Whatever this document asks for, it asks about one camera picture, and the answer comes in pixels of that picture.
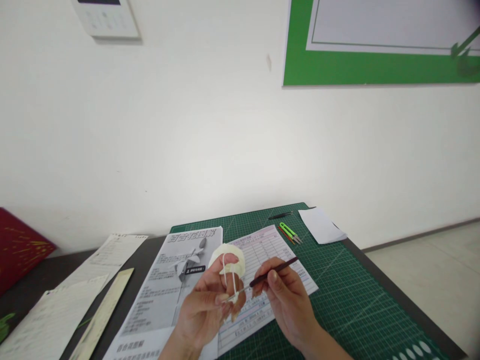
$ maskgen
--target instruction sheet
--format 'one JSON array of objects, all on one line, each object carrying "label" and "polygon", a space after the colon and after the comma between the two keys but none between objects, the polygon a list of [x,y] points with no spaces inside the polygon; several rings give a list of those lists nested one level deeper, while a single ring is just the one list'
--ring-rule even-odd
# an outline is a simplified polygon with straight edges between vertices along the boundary
[{"label": "instruction sheet", "polygon": [[[185,297],[222,240],[221,226],[169,234],[103,359],[156,360],[177,323]],[[217,357],[218,337],[203,348],[200,358]]]},{"label": "instruction sheet", "polygon": [[[254,279],[260,265],[268,259],[277,257],[288,261],[295,257],[294,252],[280,236],[275,225],[264,227],[257,232],[229,242],[229,244],[240,248],[245,255],[245,275],[242,280],[246,286]],[[300,261],[294,262],[290,267],[300,275],[308,295],[318,290],[319,287]],[[229,317],[228,321],[220,328],[218,356],[225,354],[275,319],[267,294],[262,292],[260,296],[252,299],[250,288],[245,290],[245,293],[246,303],[235,322],[232,323]]]}]

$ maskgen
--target fingernail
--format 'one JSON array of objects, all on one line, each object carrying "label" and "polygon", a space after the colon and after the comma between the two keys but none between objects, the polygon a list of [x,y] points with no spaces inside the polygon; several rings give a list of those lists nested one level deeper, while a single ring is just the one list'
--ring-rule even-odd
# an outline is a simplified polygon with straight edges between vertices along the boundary
[{"label": "fingernail", "polygon": [[228,294],[220,294],[217,295],[215,298],[215,305],[221,305],[225,300],[227,300],[230,296]]}]

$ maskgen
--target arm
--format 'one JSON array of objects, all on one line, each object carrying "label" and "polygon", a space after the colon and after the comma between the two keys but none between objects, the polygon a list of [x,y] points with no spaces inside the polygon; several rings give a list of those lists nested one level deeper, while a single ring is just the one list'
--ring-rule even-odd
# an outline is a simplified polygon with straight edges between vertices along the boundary
[{"label": "arm", "polygon": [[284,263],[278,257],[264,262],[255,278],[268,273],[267,281],[257,284],[253,296],[265,291],[276,322],[287,340],[308,360],[352,360],[345,350],[319,325],[299,275],[290,267],[277,273]]}]

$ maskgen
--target form sheet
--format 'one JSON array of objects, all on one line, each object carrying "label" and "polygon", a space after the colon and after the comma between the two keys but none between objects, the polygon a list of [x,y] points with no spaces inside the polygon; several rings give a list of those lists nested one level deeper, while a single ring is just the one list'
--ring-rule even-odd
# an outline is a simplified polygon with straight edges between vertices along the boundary
[{"label": "form sheet", "polygon": [[[295,257],[294,252],[280,236],[274,225],[264,227],[257,232],[229,242],[229,244],[240,248],[245,255],[245,275],[242,280],[246,286],[254,279],[260,265],[266,260],[277,257],[288,261]],[[300,261],[294,262],[290,267],[300,275],[308,295],[318,290],[319,287]],[[245,290],[245,293],[247,301],[235,322],[232,323],[229,318],[220,328],[218,356],[223,355],[275,319],[267,294],[263,292],[260,296],[252,299],[251,289]]]}]

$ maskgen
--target green cutting mat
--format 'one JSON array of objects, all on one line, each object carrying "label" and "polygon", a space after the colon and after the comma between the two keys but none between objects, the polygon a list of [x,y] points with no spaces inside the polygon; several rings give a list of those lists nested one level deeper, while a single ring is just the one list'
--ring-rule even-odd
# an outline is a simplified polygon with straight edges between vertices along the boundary
[{"label": "green cutting mat", "polygon": [[[221,226],[223,242],[229,243],[283,221],[303,241],[302,245],[287,243],[319,287],[310,295],[316,319],[354,359],[448,359],[341,242],[317,244],[298,211],[268,220],[272,215],[306,209],[302,202],[178,225],[170,232]],[[302,354],[272,321],[220,359],[297,358],[302,359]]]}]

